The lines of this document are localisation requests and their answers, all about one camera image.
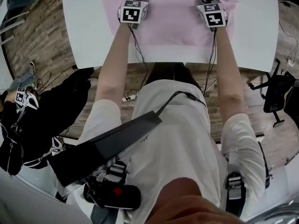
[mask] white curved surface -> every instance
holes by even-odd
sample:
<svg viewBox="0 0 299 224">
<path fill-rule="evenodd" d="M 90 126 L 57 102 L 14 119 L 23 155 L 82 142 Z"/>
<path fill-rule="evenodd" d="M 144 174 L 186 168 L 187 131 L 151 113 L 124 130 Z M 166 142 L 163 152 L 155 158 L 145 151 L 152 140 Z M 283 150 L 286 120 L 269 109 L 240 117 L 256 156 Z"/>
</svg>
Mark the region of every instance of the white curved surface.
<svg viewBox="0 0 299 224">
<path fill-rule="evenodd" d="M 63 0 L 66 27 L 79 68 L 102 66 L 114 36 L 101 0 Z M 240 0 L 232 40 L 239 67 L 270 71 L 278 39 L 278 0 Z M 141 46 L 146 62 L 208 63 L 210 49 Z M 130 44 L 129 63 L 137 63 Z"/>
</svg>

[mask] pink cloth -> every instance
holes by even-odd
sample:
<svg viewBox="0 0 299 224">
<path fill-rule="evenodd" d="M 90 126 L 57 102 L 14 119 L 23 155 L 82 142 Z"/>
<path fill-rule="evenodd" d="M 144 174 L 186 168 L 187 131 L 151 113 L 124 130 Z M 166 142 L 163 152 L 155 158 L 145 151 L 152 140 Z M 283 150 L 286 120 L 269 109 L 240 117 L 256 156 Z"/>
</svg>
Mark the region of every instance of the pink cloth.
<svg viewBox="0 0 299 224">
<path fill-rule="evenodd" d="M 238 0 L 220 0 L 228 13 L 227 30 L 234 31 Z M 103 0 L 113 34 L 119 26 L 117 9 L 121 0 Z M 149 0 L 147 16 L 135 32 L 138 43 L 146 45 L 193 45 L 212 49 L 213 34 L 196 11 L 195 0 Z"/>
</svg>

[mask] sneaker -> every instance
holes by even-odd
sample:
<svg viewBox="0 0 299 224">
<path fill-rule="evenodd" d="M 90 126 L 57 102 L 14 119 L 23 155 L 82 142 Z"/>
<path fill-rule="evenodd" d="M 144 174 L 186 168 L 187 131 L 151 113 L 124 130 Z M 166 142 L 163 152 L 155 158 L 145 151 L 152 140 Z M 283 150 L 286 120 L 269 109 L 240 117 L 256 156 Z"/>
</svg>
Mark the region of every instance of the sneaker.
<svg viewBox="0 0 299 224">
<path fill-rule="evenodd" d="M 91 87 L 95 87 L 98 85 L 98 79 L 97 78 L 89 78 L 88 79 L 90 82 Z"/>
<path fill-rule="evenodd" d="M 32 67 L 32 69 L 34 70 L 34 72 L 36 72 L 36 65 L 34 64 L 33 61 L 30 62 L 30 66 Z"/>
</svg>

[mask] black chair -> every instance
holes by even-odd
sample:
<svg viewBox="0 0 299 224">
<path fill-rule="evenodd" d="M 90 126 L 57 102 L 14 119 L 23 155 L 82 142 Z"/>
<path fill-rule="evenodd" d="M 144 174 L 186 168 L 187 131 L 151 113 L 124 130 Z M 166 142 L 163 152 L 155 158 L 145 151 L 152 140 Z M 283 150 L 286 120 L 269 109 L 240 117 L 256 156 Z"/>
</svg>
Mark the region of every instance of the black chair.
<svg viewBox="0 0 299 224">
<path fill-rule="evenodd" d="M 254 86 L 252 83 L 249 83 L 249 87 L 253 91 L 257 89 L 261 89 L 263 87 L 268 87 L 266 95 L 263 95 L 261 93 L 261 97 L 265 100 L 263 111 L 265 113 L 273 113 L 275 116 L 276 122 L 274 123 L 273 127 L 276 127 L 278 124 L 281 125 L 284 122 L 284 120 L 279 119 L 277 115 L 277 111 L 283 110 L 285 108 L 285 104 L 286 104 L 285 94 L 289 93 L 290 90 L 292 90 L 292 87 L 296 81 L 296 79 L 289 72 L 286 72 L 283 76 L 278 75 L 277 72 L 279 69 L 280 61 L 276 59 L 276 62 L 278 64 L 273 75 L 270 76 L 270 74 L 266 72 L 266 76 L 268 78 L 267 82 L 258 86 Z M 295 98 L 292 98 L 291 101 L 289 101 L 289 105 L 291 105 L 291 103 L 294 102 L 295 102 Z M 287 110 L 288 113 L 287 112 L 286 113 L 292 118 L 294 113 L 293 108 L 288 108 Z"/>
</svg>

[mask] white t-shirt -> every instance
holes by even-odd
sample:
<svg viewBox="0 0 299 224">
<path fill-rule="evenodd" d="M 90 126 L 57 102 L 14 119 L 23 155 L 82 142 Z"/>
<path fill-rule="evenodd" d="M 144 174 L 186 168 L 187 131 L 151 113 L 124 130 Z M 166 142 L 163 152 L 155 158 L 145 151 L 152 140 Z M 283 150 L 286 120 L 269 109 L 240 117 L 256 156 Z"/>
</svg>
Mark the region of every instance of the white t-shirt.
<svg viewBox="0 0 299 224">
<path fill-rule="evenodd" d="M 192 84 L 158 80 L 144 86 L 136 101 L 133 119 L 149 111 L 157 111 L 176 91 L 187 91 L 204 101 L 200 90 Z M 161 189 L 170 181 L 185 177 L 194 180 L 202 196 L 220 206 L 225 188 L 228 162 L 223 155 L 229 146 L 238 149 L 241 173 L 247 188 L 242 216 L 265 189 L 265 166 L 261 149 L 246 114 L 231 117 L 221 137 L 222 153 L 210 136 L 210 119 L 206 107 L 184 94 L 177 95 L 160 115 L 163 121 L 140 139 L 128 163 L 126 184 L 137 186 L 142 194 L 139 209 L 132 212 L 131 223 L 144 223 L 156 203 Z M 92 139 L 121 125 L 117 104 L 99 100 L 92 108 L 79 143 Z"/>
</svg>

